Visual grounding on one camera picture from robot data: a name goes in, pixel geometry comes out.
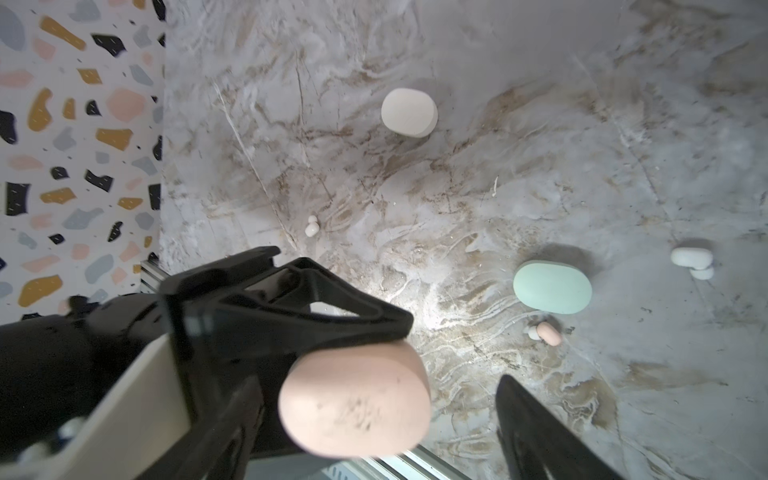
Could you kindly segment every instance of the pink soft object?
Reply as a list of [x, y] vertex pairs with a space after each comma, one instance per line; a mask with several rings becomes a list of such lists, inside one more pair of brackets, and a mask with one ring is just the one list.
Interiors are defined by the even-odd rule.
[[293, 441], [330, 458], [412, 449], [429, 430], [430, 407], [422, 360], [403, 341], [308, 353], [293, 365], [278, 400]]
[[549, 323], [539, 323], [536, 326], [536, 333], [549, 345], [558, 346], [563, 342], [563, 336]]

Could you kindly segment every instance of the small white object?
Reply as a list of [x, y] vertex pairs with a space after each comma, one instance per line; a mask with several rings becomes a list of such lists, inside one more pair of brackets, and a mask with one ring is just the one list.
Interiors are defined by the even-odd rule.
[[696, 280], [709, 280], [715, 276], [715, 269], [713, 267], [697, 270], [695, 268], [688, 269], [690, 275]]
[[382, 103], [382, 121], [396, 134], [423, 138], [437, 125], [437, 105], [423, 91], [396, 88]]
[[320, 225], [318, 225], [317, 222], [312, 222], [306, 226], [304, 233], [306, 233], [308, 237], [314, 237], [315, 235], [317, 235], [317, 232], [319, 231], [320, 231]]
[[675, 265], [704, 270], [712, 265], [713, 255], [706, 248], [678, 247], [672, 250], [670, 258]]
[[32, 463], [51, 456], [51, 448], [45, 442], [33, 443], [27, 447], [19, 456], [18, 463]]
[[528, 334], [531, 340], [534, 340], [535, 342], [538, 342], [541, 340], [541, 337], [538, 335], [538, 332], [536, 332], [536, 325], [526, 326], [524, 331]]
[[58, 437], [62, 440], [72, 440], [85, 425], [85, 417], [74, 417], [58, 428]]

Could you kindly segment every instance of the white plastic part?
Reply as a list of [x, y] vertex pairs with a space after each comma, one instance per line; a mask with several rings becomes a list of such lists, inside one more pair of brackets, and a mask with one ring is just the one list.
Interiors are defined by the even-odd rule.
[[713, 255], [706, 248], [678, 247], [672, 250], [670, 258], [675, 265], [704, 270], [712, 265]]
[[74, 417], [58, 428], [58, 437], [62, 440], [72, 440], [83, 429], [85, 417]]
[[304, 233], [306, 233], [308, 237], [314, 237], [315, 235], [317, 235], [317, 232], [319, 231], [320, 231], [320, 225], [318, 225], [317, 222], [312, 222], [306, 226]]
[[391, 131], [406, 137], [422, 138], [437, 125], [437, 105], [423, 91], [396, 88], [382, 103], [382, 121]]
[[142, 350], [58, 454], [0, 465], [0, 478], [132, 480], [190, 428], [168, 335]]
[[27, 447], [19, 456], [17, 462], [32, 463], [51, 456], [51, 447], [45, 442], [33, 443]]
[[536, 326], [536, 333], [548, 345], [558, 346], [563, 343], [563, 336], [551, 324], [541, 322]]
[[710, 266], [709, 268], [705, 268], [702, 270], [697, 270], [695, 268], [688, 269], [690, 272], [690, 275], [695, 278], [696, 280], [709, 280], [713, 276], [715, 276], [715, 269], [714, 267]]
[[528, 337], [531, 340], [534, 340], [535, 342], [540, 342], [541, 337], [538, 335], [538, 332], [536, 331], [536, 325], [530, 325], [525, 327], [525, 333], [528, 334]]

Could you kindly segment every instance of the white oval block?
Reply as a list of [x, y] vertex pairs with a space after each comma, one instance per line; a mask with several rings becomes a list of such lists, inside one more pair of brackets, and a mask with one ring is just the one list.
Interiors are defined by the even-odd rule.
[[678, 247], [672, 250], [670, 258], [675, 265], [703, 270], [712, 265], [713, 256], [706, 248]]
[[426, 137], [437, 125], [437, 105], [423, 91], [396, 88], [384, 97], [382, 121], [396, 134]]

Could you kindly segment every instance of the small pink object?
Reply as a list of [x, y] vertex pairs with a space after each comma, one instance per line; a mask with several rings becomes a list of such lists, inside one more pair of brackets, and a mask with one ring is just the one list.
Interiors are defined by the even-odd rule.
[[549, 345], [558, 346], [563, 343], [563, 336], [549, 323], [539, 323], [536, 326], [536, 333]]

